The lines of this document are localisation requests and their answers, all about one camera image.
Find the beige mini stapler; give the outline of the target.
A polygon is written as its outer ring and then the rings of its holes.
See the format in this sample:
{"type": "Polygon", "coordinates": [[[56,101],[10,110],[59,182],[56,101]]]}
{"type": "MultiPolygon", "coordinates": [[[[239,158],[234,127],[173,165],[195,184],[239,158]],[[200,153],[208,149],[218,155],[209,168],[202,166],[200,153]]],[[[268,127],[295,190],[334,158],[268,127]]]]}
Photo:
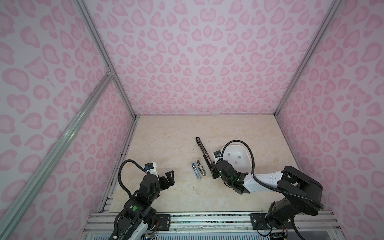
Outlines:
{"type": "Polygon", "coordinates": [[[199,172],[201,173],[202,176],[206,176],[207,175],[207,172],[205,171],[203,165],[201,164],[200,160],[197,160],[197,166],[198,166],[198,170],[199,172]]]}

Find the blue mini stapler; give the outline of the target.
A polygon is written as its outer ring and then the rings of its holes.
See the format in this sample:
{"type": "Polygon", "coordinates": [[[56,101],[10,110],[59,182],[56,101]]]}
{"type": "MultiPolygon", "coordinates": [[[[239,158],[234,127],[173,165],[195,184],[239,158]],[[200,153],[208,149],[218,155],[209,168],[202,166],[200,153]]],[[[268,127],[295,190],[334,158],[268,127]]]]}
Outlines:
{"type": "Polygon", "coordinates": [[[191,163],[191,166],[192,166],[192,169],[193,169],[193,171],[194,171],[194,174],[195,174],[197,180],[200,181],[200,180],[202,179],[202,176],[201,176],[201,174],[199,173],[199,170],[198,170],[198,168],[197,168],[196,163],[191,163]]]}

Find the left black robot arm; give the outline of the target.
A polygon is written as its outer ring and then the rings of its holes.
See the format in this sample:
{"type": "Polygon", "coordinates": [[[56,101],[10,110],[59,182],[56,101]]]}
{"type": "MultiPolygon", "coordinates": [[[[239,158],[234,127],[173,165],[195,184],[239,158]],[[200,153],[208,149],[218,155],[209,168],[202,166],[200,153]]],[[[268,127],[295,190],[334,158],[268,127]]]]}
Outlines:
{"type": "Polygon", "coordinates": [[[166,190],[175,184],[174,171],[169,171],[163,177],[146,174],[140,188],[129,197],[123,210],[115,217],[114,230],[110,240],[139,240],[147,231],[157,227],[157,211],[152,203],[166,190]]]}

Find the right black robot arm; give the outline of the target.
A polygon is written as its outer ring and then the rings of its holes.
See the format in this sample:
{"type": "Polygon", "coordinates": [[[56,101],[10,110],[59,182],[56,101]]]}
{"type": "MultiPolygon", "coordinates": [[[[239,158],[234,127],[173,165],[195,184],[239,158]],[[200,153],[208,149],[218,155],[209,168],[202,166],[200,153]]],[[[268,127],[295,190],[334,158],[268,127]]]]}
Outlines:
{"type": "Polygon", "coordinates": [[[321,203],[323,186],[292,166],[281,172],[254,175],[238,172],[230,163],[220,160],[214,173],[240,195],[261,191],[284,195],[280,201],[271,203],[265,215],[264,223],[271,228],[283,226],[300,213],[316,216],[325,207],[321,203]]]}

